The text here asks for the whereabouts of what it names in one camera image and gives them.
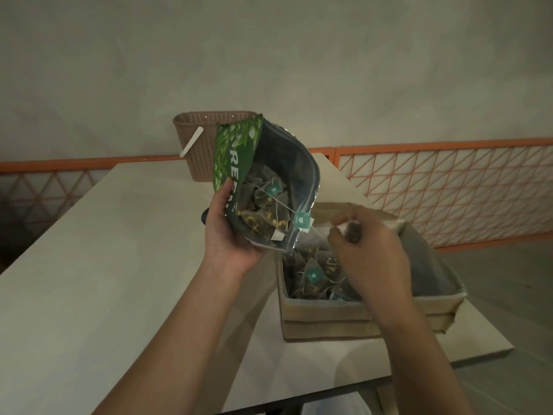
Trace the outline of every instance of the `gray floor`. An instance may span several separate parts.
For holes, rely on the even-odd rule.
[[[457,370],[480,414],[553,413],[553,241],[445,254],[469,300],[515,346],[502,360]],[[362,396],[382,413],[374,393]]]

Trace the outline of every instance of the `table top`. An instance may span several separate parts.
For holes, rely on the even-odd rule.
[[[371,206],[324,156],[315,158],[318,201]],[[200,265],[200,217],[212,194],[183,160],[117,165],[0,276],[2,413],[73,415],[98,405]],[[273,258],[242,284],[197,413],[390,376],[380,339],[284,342]],[[451,361],[512,348],[468,302],[439,340]]]

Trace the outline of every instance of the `dark table edge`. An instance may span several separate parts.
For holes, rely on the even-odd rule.
[[[491,354],[480,355],[476,357],[467,358],[464,360],[454,361],[451,366],[454,369],[461,369],[463,367],[472,366],[475,364],[486,363],[489,361],[505,358],[508,356],[514,348],[492,352]],[[347,393],[356,392],[363,389],[375,389],[391,382],[391,376],[374,378],[372,380],[362,381],[359,383],[347,384],[345,386],[335,387],[332,389],[321,390],[319,392],[308,393],[307,395],[294,396],[288,399],[282,399],[280,401],[268,402],[262,405],[250,406],[248,408],[242,408],[235,411],[223,412],[224,415],[255,415],[258,413],[276,411],[290,406],[300,405],[302,403],[308,403],[312,401],[318,401],[329,397],[345,395]]]

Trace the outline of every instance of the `gray wall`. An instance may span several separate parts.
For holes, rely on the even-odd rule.
[[[307,146],[549,136],[549,0],[1,0],[0,161],[172,154],[264,112]]]

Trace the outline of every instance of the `person's left hand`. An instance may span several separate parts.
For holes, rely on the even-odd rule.
[[[205,253],[202,266],[214,273],[242,279],[265,255],[265,250],[254,247],[241,233],[235,233],[225,217],[225,205],[232,191],[228,178],[215,192],[207,213]]]

